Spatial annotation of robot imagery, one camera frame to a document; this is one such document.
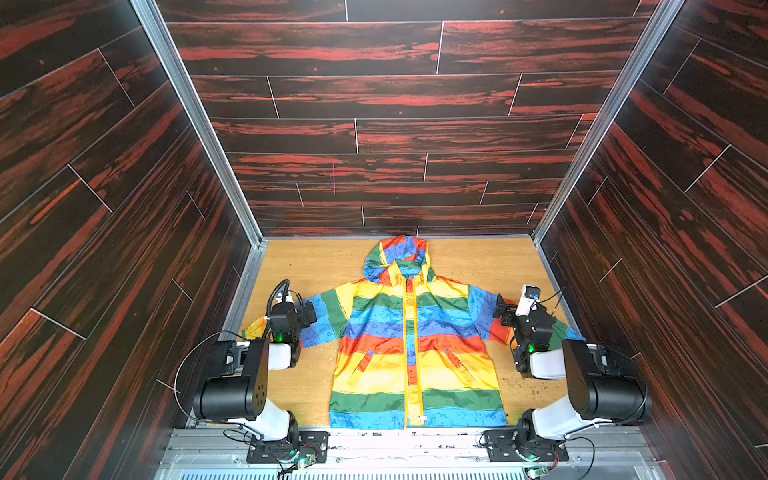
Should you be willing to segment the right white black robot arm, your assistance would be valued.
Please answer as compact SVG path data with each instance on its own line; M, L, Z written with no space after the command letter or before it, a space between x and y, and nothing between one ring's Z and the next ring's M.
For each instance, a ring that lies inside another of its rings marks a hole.
M556 318L540 301L540 289L523 288L513 304L499 295L494 316L513 331L516 370L538 380L564 380L567 394L550 405L525 411L512 442L525 461L553 459L565 452L569 436L599 425L640 421L651 412L648 386L632 360L606 346L563 339L551 346Z

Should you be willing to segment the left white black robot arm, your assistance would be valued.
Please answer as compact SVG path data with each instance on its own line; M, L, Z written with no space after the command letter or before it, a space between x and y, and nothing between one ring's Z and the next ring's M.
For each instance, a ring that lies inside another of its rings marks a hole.
M296 450L299 429L293 413L268 399L268 374L295 367L301 331L317 321L309 301L282 301L268 309L270 332L244 341L217 341L195 390L192 408L200 420L242 427L268 447Z

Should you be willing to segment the rainbow striped zip jacket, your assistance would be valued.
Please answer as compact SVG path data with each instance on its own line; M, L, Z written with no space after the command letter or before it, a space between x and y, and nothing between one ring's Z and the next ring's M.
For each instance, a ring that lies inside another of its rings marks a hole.
M497 427L565 396L522 376L496 297L525 284L553 315L557 288L525 238L272 240L244 320L270 332L280 286L313 304L295 367L270 372L271 402L303 425L352 429Z

